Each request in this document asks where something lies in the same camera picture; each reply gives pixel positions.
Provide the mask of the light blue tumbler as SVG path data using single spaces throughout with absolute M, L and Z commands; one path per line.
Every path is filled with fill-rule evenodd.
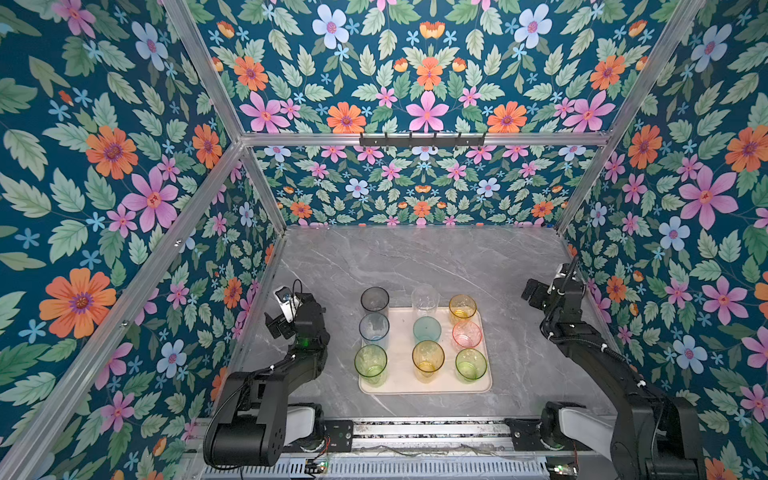
M 377 345 L 387 349 L 389 332 L 390 322 L 382 313 L 368 313 L 359 322 L 359 333 L 364 345 Z

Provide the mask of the tall green faceted tumbler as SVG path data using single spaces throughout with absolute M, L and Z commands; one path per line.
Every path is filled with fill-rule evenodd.
M 375 344 L 362 346 L 354 357 L 354 367 L 359 379 L 374 387 L 384 383 L 387 365 L 386 350 Z

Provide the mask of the grey smoky tumbler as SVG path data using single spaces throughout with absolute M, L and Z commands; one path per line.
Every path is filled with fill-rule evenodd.
M 360 304 L 367 313 L 379 313 L 387 316 L 390 296 L 383 287 L 372 286 L 363 291 Z

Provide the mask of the short yellow tumbler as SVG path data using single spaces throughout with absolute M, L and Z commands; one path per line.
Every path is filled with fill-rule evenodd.
M 477 313 L 477 303 L 469 295 L 457 294 L 449 301 L 449 315 L 452 325 L 472 320 Z

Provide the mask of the pink tumbler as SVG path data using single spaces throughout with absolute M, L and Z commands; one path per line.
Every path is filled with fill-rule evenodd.
M 483 340 L 483 332 L 478 324 L 465 320 L 453 326 L 452 339 L 462 349 L 475 348 Z

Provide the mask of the beige plastic tray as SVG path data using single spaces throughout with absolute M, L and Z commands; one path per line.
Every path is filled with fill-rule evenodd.
M 374 387 L 362 382 L 358 376 L 358 385 L 362 392 L 369 395 L 427 395 L 427 394 L 479 394 L 486 393 L 493 385 L 491 363 L 487 351 L 482 320 L 479 314 L 471 320 L 478 324 L 483 332 L 483 340 L 474 349 L 485 355 L 488 361 L 486 375 L 474 382 L 462 380 L 455 368 L 455 357 L 462 350 L 452 339 L 453 326 L 449 309 L 440 307 L 433 315 L 442 326 L 439 343 L 445 352 L 445 364 L 435 378 L 427 383 L 420 382 L 415 375 L 411 353 L 417 342 L 412 328 L 417 318 L 410 307 L 392 307 L 389 309 L 390 322 L 389 344 L 385 349 L 388 356 L 385 381 Z

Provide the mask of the short green tumbler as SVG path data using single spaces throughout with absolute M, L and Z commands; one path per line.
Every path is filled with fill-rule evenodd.
M 488 361 L 485 355 L 474 348 L 459 351 L 454 364 L 459 377 L 467 382 L 477 381 L 488 372 Z

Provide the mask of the teal dotted tumbler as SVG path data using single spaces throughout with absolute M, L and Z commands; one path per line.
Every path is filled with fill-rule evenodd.
M 439 342 L 442 335 L 442 326 L 436 318 L 422 316 L 414 322 L 412 332 L 417 343 L 423 341 Z

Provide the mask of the clear glass tumbler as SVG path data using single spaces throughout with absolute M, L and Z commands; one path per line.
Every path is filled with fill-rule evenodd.
M 411 303 L 416 318 L 433 316 L 440 303 L 440 293 L 431 285 L 419 284 L 411 294 Z

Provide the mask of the tall yellow tumbler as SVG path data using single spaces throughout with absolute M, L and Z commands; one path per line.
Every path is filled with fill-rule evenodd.
M 432 381 L 445 364 L 445 352 L 442 346 L 433 340 L 418 342 L 411 353 L 416 378 L 427 383 Z

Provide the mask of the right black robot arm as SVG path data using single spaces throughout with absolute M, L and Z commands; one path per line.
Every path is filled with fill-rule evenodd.
M 686 399 L 647 383 L 604 337 L 582 319 L 585 286 L 570 274 L 551 284 L 527 281 L 522 298 L 541 311 L 546 340 L 596 383 L 616 411 L 613 421 L 573 402 L 548 402 L 541 415 L 542 442 L 576 442 L 611 461 L 621 479 L 703 479 L 705 460 L 698 414 Z

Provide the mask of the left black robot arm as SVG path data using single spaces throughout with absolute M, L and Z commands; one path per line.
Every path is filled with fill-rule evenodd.
M 285 313 L 265 316 L 270 333 L 292 338 L 285 357 L 254 371 L 232 372 L 203 440 L 207 465 L 220 469 L 273 466 L 288 434 L 289 395 L 322 373 L 330 343 L 322 307 L 310 293 L 294 294 Z

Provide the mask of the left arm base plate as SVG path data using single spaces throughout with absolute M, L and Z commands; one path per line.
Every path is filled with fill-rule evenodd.
M 296 442 L 303 452 L 350 453 L 355 423 L 352 420 L 322 420 L 312 433 Z

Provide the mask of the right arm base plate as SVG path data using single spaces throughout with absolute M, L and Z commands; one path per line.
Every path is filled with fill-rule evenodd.
M 590 451 L 589 447 L 580 442 L 568 438 L 558 440 L 542 432 L 542 422 L 538 418 L 505 418 L 503 422 L 510 430 L 516 451 Z

